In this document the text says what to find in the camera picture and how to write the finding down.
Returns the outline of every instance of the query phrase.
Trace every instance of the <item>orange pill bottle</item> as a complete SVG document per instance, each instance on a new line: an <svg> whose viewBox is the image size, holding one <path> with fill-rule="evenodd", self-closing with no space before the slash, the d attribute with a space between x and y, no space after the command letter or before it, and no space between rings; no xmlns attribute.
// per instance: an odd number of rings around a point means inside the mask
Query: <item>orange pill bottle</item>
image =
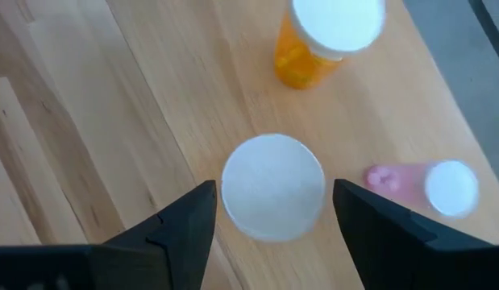
<svg viewBox="0 0 499 290"><path fill-rule="evenodd" d="M286 85L316 85L342 59L368 47L381 33L384 0L289 0L274 53Z"/></svg>

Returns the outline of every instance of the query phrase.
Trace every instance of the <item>white bottle cap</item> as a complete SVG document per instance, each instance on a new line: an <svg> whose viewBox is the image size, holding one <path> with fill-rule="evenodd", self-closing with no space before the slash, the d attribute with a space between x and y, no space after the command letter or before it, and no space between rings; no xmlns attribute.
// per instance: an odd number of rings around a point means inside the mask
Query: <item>white bottle cap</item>
<svg viewBox="0 0 499 290"><path fill-rule="evenodd" d="M289 9L299 37L329 60L368 47L385 21L384 0L290 0Z"/></svg>
<svg viewBox="0 0 499 290"><path fill-rule="evenodd" d="M224 208L239 230L265 242L284 242L317 221L325 179L305 145L285 135L261 135L231 154L221 191Z"/></svg>
<svg viewBox="0 0 499 290"><path fill-rule="evenodd" d="M426 175L425 194L441 214L461 218L471 213L478 203L478 180L466 164L443 161Z"/></svg>

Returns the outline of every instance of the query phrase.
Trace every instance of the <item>pink bottle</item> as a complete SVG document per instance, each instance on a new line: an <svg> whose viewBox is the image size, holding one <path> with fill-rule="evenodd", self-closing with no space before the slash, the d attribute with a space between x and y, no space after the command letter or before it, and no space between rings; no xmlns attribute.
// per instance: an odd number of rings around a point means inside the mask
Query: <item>pink bottle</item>
<svg viewBox="0 0 499 290"><path fill-rule="evenodd" d="M448 217L463 218L478 203L478 180L458 160L429 164L374 165L364 173L368 189L406 206L429 207Z"/></svg>

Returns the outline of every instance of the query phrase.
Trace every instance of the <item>wooden table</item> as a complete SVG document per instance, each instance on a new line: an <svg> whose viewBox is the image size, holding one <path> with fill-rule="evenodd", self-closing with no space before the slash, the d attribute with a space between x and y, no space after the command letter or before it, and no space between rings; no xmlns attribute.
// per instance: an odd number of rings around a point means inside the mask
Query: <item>wooden table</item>
<svg viewBox="0 0 499 290"><path fill-rule="evenodd" d="M268 132L301 140L329 180L465 160L479 207L441 222L499 243L497 179L401 1L370 49L307 91L273 74L284 0L55 1L0 0L0 244L104 241L218 180ZM327 194L314 229L288 243L251 240L218 205L203 288L362 284Z"/></svg>

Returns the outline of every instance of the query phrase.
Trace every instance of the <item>wooden surface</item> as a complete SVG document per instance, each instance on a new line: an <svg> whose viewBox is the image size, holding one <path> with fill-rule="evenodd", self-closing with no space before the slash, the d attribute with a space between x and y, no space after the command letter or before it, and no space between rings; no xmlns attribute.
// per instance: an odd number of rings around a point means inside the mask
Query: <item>wooden surface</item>
<svg viewBox="0 0 499 290"><path fill-rule="evenodd" d="M479 207L442 222L499 243L497 179L402 3L308 91L273 74L284 4L0 0L0 244L102 242L218 180L267 132L301 140L330 183L361 184L375 163L465 160ZM251 240L220 204L217 219L204 289L362 288L330 194L293 242Z"/></svg>

